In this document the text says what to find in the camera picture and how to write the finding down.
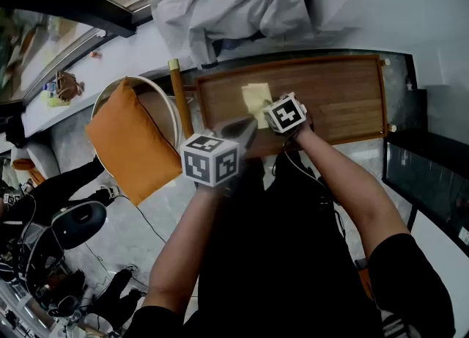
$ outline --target black sleeve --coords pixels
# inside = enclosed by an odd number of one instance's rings
[[[124,338],[175,337],[179,334],[183,319],[162,306],[144,306],[135,312]]]
[[[379,308],[400,316],[423,338],[454,336],[448,291],[411,235],[384,240],[369,259],[369,276]]]

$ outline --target wooden tray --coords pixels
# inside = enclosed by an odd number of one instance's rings
[[[293,59],[197,78],[205,127],[248,116],[241,87],[250,83],[268,83],[274,100],[295,92],[314,121],[314,131],[330,144],[387,134],[379,55]],[[248,157],[279,154],[283,142],[271,129],[260,130]]]

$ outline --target forearm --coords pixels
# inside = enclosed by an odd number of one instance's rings
[[[355,223],[367,257],[389,236],[408,233],[383,187],[365,169],[309,129],[300,131],[297,141]]]
[[[183,314],[192,295],[221,194],[199,187],[153,265],[145,305]]]

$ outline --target orange cushion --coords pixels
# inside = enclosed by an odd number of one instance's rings
[[[85,128],[101,162],[135,205],[181,174],[181,159],[123,79]]]

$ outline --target yellow sticky note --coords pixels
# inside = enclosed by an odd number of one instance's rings
[[[272,103],[272,96],[270,95],[269,84],[248,84],[241,87],[243,91],[243,99],[249,114],[253,114],[257,119],[258,128],[268,128],[269,124],[265,120],[262,109]]]

